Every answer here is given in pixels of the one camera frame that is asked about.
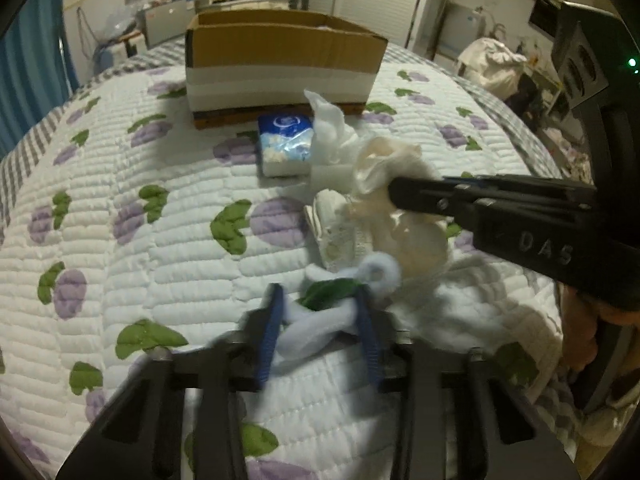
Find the curtain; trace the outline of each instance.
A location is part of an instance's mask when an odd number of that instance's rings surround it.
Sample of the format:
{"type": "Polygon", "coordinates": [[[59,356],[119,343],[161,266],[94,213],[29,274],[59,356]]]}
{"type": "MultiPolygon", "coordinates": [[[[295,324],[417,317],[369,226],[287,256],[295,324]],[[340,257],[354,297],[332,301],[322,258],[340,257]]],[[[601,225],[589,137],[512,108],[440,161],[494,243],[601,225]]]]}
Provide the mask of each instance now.
{"type": "Polygon", "coordinates": [[[62,0],[27,0],[0,39],[0,156],[78,88],[62,0]]]}

